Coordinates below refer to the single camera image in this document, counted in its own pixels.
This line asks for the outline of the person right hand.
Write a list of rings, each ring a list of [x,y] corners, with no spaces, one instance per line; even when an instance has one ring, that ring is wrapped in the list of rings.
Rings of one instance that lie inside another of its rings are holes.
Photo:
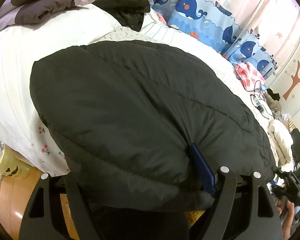
[[[283,232],[283,239],[288,240],[290,238],[290,232],[291,232],[291,227],[293,224],[294,220],[294,215],[295,215],[295,206],[293,202],[290,202],[287,200],[286,202],[286,208],[287,208],[287,216],[282,224],[282,232]]]

